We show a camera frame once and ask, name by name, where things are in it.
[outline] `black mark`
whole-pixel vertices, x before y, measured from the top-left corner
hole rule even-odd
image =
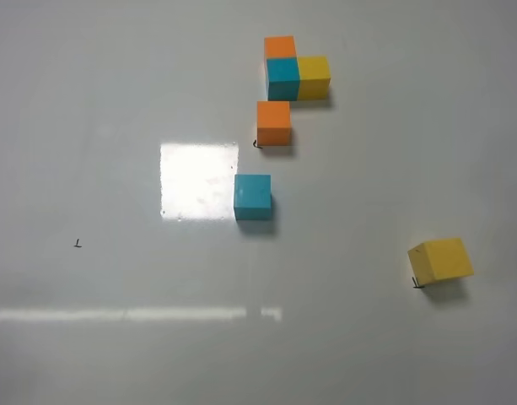
[[[413,281],[414,289],[424,289],[425,288],[424,285],[419,285],[417,278],[412,277],[412,281]]]

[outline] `cube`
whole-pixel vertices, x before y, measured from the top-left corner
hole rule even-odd
[[[264,40],[264,60],[275,57],[296,57],[293,36],[270,36]]]
[[[423,242],[408,251],[419,285],[471,276],[474,270],[459,238]]]
[[[272,177],[235,175],[234,213],[238,221],[271,219]]]
[[[288,146],[291,143],[290,103],[258,101],[256,107],[256,144]]]
[[[331,73],[327,57],[298,57],[298,100],[326,99]]]
[[[293,101],[298,99],[299,69],[296,57],[266,60],[267,99]]]

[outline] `blue cube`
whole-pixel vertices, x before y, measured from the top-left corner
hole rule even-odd
[[[267,99],[296,101],[299,94],[299,67],[297,57],[266,60]]]
[[[272,177],[235,175],[234,213],[236,220],[272,218]]]

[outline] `orange cube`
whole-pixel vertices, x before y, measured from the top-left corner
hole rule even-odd
[[[265,60],[274,57],[296,57],[293,36],[270,36],[264,40]]]
[[[288,146],[291,139],[289,101],[258,101],[257,146]]]

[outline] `yellow cube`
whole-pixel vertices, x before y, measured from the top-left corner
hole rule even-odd
[[[298,100],[326,99],[331,74],[326,57],[298,57]]]
[[[423,242],[408,251],[419,285],[471,276],[474,269],[460,238]]]

